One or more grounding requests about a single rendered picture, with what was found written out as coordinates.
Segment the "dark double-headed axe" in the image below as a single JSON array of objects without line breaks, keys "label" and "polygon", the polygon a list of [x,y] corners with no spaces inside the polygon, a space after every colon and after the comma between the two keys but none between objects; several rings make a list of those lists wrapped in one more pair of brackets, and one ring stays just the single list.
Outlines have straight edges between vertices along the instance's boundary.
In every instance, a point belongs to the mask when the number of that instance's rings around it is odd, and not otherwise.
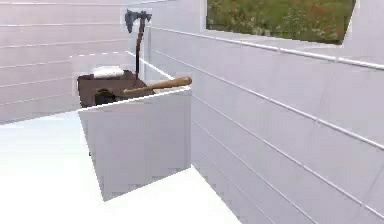
[{"label": "dark double-headed axe", "polygon": [[138,37],[136,41],[135,48],[135,78],[138,78],[140,71],[140,49],[141,49],[141,41],[143,39],[145,23],[146,21],[150,22],[152,15],[142,10],[140,12],[134,12],[129,9],[126,10],[125,13],[125,24],[129,33],[133,31],[133,25],[136,20],[139,21],[139,29],[138,29]]}]

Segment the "white box cabinet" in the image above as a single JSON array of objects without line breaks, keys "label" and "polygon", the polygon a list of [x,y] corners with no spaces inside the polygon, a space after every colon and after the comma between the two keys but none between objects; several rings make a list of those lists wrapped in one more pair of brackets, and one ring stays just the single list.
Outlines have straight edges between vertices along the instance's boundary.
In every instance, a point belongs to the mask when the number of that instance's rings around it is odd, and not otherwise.
[{"label": "white box cabinet", "polygon": [[104,201],[191,167],[191,96],[181,87],[78,111]]}]

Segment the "white folded cloth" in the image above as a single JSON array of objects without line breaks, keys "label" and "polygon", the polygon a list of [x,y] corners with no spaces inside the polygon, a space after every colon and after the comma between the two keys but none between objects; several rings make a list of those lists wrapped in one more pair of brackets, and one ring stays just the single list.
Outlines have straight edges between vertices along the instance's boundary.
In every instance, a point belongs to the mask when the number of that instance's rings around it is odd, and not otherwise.
[{"label": "white folded cloth", "polygon": [[100,66],[92,70],[95,78],[110,78],[124,74],[124,71],[119,66]]}]

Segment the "window with garden view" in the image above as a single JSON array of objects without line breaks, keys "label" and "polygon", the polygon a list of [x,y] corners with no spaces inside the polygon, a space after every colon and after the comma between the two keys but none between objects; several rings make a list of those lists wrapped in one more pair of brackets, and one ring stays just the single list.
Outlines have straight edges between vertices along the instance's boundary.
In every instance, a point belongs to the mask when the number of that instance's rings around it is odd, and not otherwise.
[{"label": "window with garden view", "polygon": [[356,0],[206,0],[205,28],[341,45]]}]

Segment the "dark green round object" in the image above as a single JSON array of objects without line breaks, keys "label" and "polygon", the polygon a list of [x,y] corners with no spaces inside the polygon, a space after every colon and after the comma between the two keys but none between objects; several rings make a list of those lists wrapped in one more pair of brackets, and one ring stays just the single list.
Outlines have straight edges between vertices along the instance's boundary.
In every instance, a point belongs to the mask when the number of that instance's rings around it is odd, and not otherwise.
[{"label": "dark green round object", "polygon": [[115,102],[116,96],[113,92],[103,88],[94,94],[94,100],[96,105],[108,104]]}]

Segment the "brown table top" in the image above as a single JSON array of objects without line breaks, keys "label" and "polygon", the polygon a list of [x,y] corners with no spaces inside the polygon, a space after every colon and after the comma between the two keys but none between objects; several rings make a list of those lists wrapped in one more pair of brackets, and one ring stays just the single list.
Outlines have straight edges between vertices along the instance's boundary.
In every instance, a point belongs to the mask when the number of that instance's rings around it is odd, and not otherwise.
[{"label": "brown table top", "polygon": [[77,78],[77,86],[82,108],[97,106],[95,104],[94,94],[103,88],[115,94],[115,102],[154,94],[153,90],[124,94],[124,89],[146,87],[146,83],[139,78],[135,78],[135,74],[130,70],[125,70],[121,76],[110,78],[95,78],[93,74],[80,75]]}]

